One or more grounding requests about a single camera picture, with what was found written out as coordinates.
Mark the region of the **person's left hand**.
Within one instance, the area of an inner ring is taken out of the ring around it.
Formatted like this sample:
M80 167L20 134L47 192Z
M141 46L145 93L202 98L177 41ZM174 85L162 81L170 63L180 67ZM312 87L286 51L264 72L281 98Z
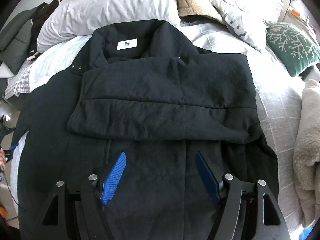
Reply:
M5 165L6 165L7 159L5 157L4 150L0 148L0 166L1 166L1 171L5 172Z

